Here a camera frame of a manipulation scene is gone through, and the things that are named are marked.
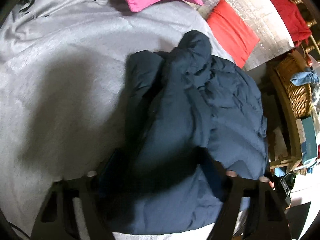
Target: wicker basket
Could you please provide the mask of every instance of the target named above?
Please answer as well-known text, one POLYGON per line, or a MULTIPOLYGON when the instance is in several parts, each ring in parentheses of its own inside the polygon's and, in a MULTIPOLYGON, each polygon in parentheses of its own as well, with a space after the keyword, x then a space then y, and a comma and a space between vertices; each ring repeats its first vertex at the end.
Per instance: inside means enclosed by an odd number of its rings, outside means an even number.
POLYGON ((310 116, 311 113, 311 88, 309 84, 295 86, 290 78, 293 74, 304 70, 305 61, 300 54, 288 54, 275 68, 282 85, 288 95, 291 108, 296 118, 310 116))

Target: grey bedsheet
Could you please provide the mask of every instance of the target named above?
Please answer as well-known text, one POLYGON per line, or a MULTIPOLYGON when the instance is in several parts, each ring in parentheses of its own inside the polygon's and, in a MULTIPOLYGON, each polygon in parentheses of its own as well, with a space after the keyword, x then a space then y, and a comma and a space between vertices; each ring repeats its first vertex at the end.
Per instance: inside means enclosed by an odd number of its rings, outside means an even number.
POLYGON ((53 180, 94 169, 124 141, 131 53, 171 51, 199 30, 180 1, 131 13, 123 0, 21 0, 0 30, 0 208, 31 233, 53 180))

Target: red cloth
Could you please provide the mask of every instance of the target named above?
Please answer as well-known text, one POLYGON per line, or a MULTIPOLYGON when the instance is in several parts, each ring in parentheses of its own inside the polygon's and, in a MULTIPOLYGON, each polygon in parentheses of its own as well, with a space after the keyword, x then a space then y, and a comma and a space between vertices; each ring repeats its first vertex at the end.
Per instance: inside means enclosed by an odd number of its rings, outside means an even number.
POLYGON ((291 39, 300 45, 301 41, 311 35, 305 20, 302 18, 298 7, 290 0, 271 0, 287 27, 291 39))
POLYGON ((225 0, 219 1, 207 23, 219 44, 231 55, 236 65, 243 68, 260 40, 258 36, 225 0))

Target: navy blue jacket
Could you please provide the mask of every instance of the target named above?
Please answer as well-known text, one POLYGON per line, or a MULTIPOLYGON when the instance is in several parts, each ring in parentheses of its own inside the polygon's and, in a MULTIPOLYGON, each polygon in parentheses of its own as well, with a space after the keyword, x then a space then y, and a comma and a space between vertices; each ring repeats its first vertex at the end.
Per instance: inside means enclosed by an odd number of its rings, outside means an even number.
POLYGON ((112 231, 168 234, 215 222, 221 202, 196 164, 196 146, 244 178, 263 176, 267 122, 260 91, 211 49, 208 37, 192 30, 170 53, 129 57, 129 168, 103 205, 112 231))

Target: red pillow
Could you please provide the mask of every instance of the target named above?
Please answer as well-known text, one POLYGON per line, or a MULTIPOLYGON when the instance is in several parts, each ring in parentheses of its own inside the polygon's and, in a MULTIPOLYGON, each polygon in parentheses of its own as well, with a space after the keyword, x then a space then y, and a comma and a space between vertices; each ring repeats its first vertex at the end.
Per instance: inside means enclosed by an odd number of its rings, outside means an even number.
POLYGON ((236 65, 243 68, 260 40, 258 36, 225 0, 219 1, 207 23, 220 45, 231 55, 236 65))

